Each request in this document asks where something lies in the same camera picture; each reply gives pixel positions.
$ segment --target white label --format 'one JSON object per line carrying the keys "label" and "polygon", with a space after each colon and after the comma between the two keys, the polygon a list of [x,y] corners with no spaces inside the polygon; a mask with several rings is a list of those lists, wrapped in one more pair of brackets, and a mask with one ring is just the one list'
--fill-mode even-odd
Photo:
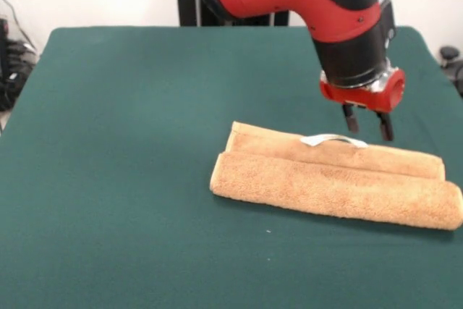
{"label": "white label", "polygon": [[327,140],[341,140],[351,143],[358,148],[366,148],[368,144],[365,141],[352,139],[351,137],[346,137],[344,135],[338,134],[319,134],[319,135],[312,135],[310,137],[301,137],[301,142],[309,146],[317,146]]}

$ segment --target towel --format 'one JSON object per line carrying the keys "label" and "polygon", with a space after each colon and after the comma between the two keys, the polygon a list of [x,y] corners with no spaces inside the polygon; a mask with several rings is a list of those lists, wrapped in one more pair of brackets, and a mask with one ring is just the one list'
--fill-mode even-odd
{"label": "towel", "polygon": [[[339,158],[351,156],[360,149],[352,151],[350,144],[337,141],[319,145],[342,145],[343,149],[332,159],[334,164],[326,163],[329,162],[327,156],[322,161],[325,163],[321,163],[322,155],[298,154],[299,135],[266,130],[264,138],[274,136],[272,140],[278,144],[279,149],[275,150],[271,142],[262,147],[262,143],[254,140],[236,141],[237,136],[263,129],[250,125],[242,127],[238,123],[232,128],[226,150],[218,155],[211,176],[210,188],[215,195],[305,213],[412,227],[455,230],[463,224],[462,192],[454,183],[444,180],[442,172],[437,171],[432,177],[432,172],[417,171],[412,160],[404,168],[413,174],[403,174],[404,170],[397,173],[393,161],[388,167],[372,170],[368,163],[378,165],[381,161],[369,159],[370,162],[366,162],[367,156],[358,155],[353,156],[356,161],[341,160]],[[326,154],[319,146],[311,149]],[[390,156],[398,153],[402,159],[409,153],[411,157],[416,156],[417,166],[421,165],[420,158],[437,161],[436,157],[425,153],[388,147],[378,147],[374,151]]]}
{"label": "towel", "polygon": [[388,146],[357,148],[338,140],[310,147],[300,141],[302,135],[277,132],[234,122],[226,151],[285,158],[305,163],[330,164],[378,172],[445,179],[442,158]]}

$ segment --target cable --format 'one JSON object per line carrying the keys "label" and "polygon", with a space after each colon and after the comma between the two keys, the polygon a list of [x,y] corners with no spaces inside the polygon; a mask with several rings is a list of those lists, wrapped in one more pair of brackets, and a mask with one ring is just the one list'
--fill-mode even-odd
{"label": "cable", "polygon": [[21,25],[20,25],[20,21],[17,19],[17,15],[16,15],[16,11],[14,10],[14,7],[13,5],[8,1],[8,0],[2,0],[12,11],[12,14],[13,14],[13,20],[14,22],[16,23],[18,29],[20,30],[22,36],[24,36],[24,38],[26,39],[26,41],[29,43],[29,45],[31,45],[31,47],[37,51],[37,48],[34,46],[34,44],[32,43],[31,39],[29,38],[29,35],[26,34],[26,32],[22,29]]}

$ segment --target table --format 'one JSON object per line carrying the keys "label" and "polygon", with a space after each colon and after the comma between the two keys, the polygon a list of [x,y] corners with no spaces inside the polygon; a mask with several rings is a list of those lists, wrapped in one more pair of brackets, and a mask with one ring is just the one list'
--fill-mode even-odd
{"label": "table", "polygon": [[[461,99],[416,30],[389,51],[408,76],[394,145],[442,156],[463,187]],[[234,120],[349,135],[319,71],[304,28],[54,31],[0,141],[0,308],[461,308],[461,229],[208,189]]]}

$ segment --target towel fold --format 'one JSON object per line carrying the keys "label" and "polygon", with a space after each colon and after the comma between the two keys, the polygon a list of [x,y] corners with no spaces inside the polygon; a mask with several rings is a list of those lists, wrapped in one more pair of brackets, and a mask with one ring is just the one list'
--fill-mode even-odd
{"label": "towel fold", "polygon": [[311,147],[300,141],[302,135],[277,132],[234,122],[226,151],[285,158],[305,163],[330,164],[377,172],[445,179],[442,158],[428,153],[387,146],[357,148],[339,140]]}
{"label": "towel fold", "polygon": [[339,218],[455,230],[463,197],[441,158],[386,146],[356,148],[235,122],[218,156],[215,195]]}
{"label": "towel fold", "polygon": [[235,200],[340,218],[448,230],[463,223],[462,192],[450,182],[249,153],[220,154],[211,190]]}

